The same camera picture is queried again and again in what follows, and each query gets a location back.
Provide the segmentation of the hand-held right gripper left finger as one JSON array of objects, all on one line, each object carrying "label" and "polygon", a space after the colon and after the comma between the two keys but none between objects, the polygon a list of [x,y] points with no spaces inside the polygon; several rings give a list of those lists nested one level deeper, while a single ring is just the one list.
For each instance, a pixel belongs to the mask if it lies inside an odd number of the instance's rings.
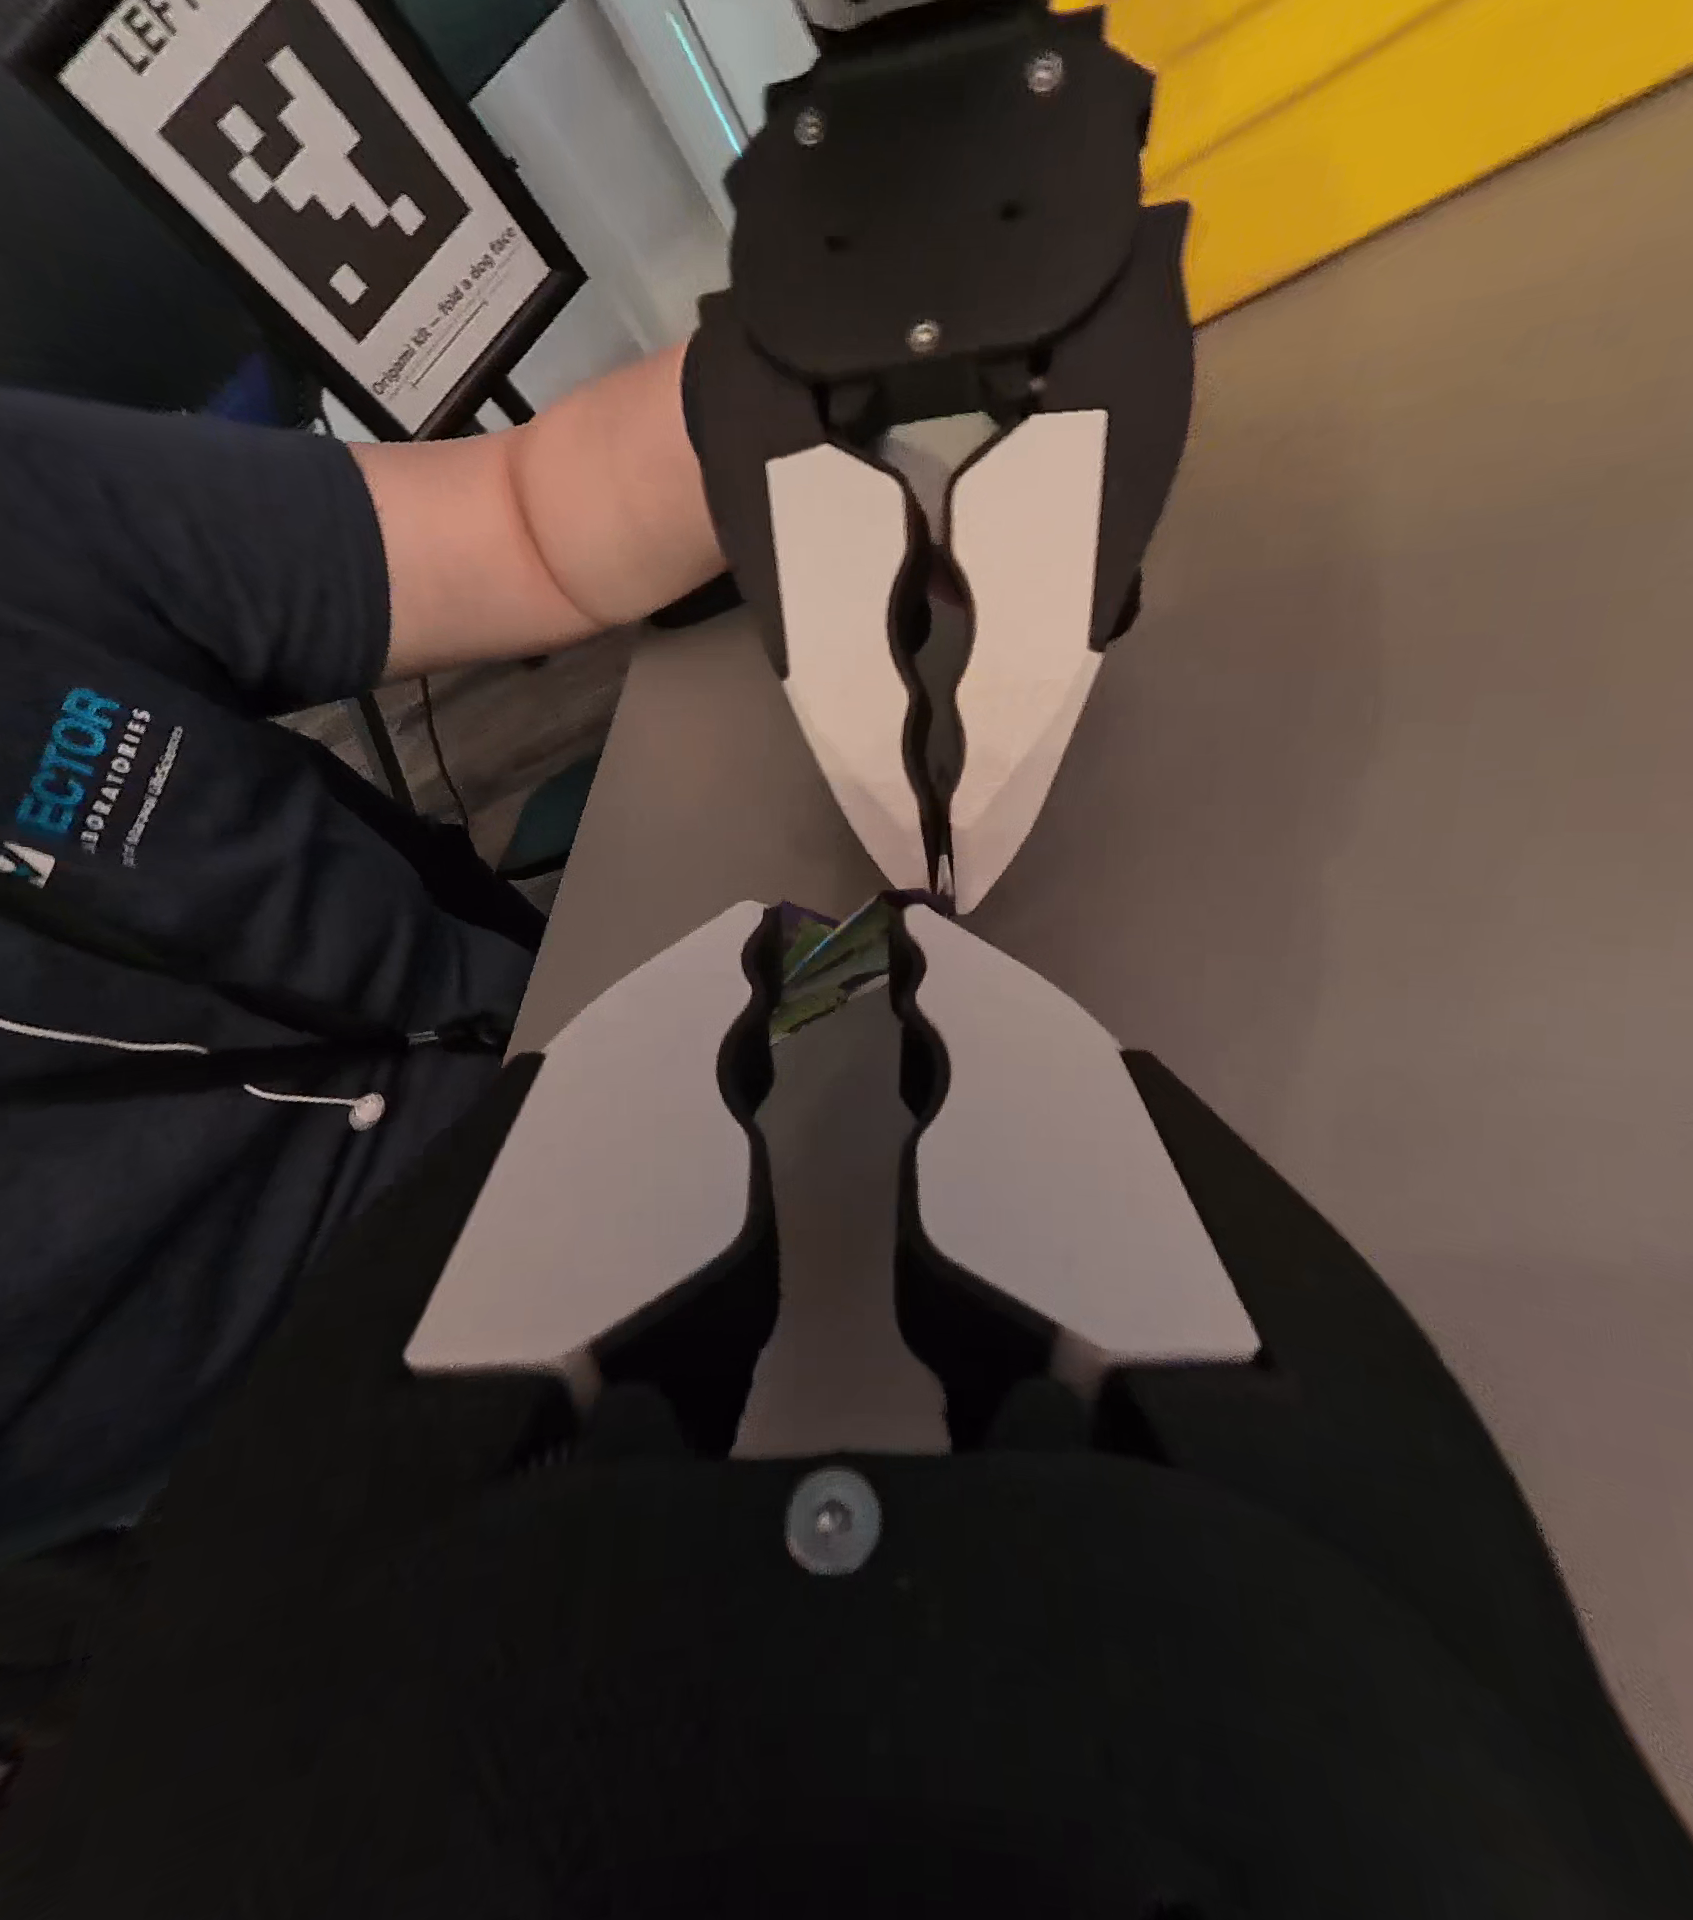
[{"label": "hand-held right gripper left finger", "polygon": [[627,1378],[642,1340],[739,1305],[770,1330],[759,1127],[781,923],[742,899],[605,989],[530,1068],[409,1345],[421,1378]]}]

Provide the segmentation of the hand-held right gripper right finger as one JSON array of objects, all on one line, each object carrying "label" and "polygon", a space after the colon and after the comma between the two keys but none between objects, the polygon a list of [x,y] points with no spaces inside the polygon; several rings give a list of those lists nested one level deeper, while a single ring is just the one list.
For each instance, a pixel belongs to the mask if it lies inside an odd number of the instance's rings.
[{"label": "hand-held right gripper right finger", "polygon": [[925,1239],[1105,1364],[1250,1364],[1262,1339],[1115,1036],[912,904],[892,961],[944,1056],[914,1152]]}]

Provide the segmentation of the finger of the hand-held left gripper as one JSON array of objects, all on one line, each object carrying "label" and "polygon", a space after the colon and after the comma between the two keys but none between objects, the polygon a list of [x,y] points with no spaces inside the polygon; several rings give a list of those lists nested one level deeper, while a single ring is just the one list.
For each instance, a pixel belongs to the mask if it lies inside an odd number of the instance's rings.
[{"label": "finger of the hand-held left gripper", "polygon": [[1036,412],[991,438],[976,415],[933,425],[937,883],[956,915],[1022,851],[1100,676],[1107,440],[1100,407]]},{"label": "finger of the hand-held left gripper", "polygon": [[789,704],[866,857],[925,892],[944,876],[910,667],[928,520],[899,473],[833,442],[777,456],[764,486]]}]

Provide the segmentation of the crane patterned origami paper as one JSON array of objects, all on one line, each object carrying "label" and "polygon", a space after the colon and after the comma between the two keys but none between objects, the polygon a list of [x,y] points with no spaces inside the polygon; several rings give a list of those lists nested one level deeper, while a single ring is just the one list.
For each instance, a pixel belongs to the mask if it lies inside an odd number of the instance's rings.
[{"label": "crane patterned origami paper", "polygon": [[841,1012],[886,982],[892,931],[909,909],[951,915],[953,904],[928,891],[883,891],[837,919],[782,901],[775,907],[781,936],[781,987],[768,1014],[770,1047]]}]

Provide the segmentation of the person's left forearm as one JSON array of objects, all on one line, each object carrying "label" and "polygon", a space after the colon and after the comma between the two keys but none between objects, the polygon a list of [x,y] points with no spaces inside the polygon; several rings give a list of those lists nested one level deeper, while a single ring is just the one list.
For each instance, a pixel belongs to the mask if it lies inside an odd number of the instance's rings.
[{"label": "person's left forearm", "polygon": [[685,362],[650,352],[503,433],[350,447],[385,557],[382,684],[541,661],[724,573]]}]

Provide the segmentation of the yellow plastic bin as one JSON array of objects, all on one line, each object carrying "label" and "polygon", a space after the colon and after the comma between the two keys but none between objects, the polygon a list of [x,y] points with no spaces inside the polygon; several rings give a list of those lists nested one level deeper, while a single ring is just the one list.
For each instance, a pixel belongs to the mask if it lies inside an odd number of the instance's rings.
[{"label": "yellow plastic bin", "polygon": [[1693,74],[1693,2],[1114,2],[1209,324]]}]

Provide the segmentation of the person's navy shirt torso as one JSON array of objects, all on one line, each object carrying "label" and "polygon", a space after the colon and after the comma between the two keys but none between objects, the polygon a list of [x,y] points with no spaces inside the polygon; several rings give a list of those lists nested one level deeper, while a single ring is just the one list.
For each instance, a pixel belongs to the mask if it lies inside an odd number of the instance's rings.
[{"label": "person's navy shirt torso", "polygon": [[0,391],[0,1554],[148,1497],[499,1077],[541,919],[280,725],[386,648],[341,442]]}]

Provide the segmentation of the black framed tag sign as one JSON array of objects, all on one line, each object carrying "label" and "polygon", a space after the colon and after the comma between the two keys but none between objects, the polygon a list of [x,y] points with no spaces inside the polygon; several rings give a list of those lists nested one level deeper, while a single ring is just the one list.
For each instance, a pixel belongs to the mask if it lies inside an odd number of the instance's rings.
[{"label": "black framed tag sign", "polygon": [[373,438],[533,419],[586,274],[392,4],[40,4],[4,61]]}]

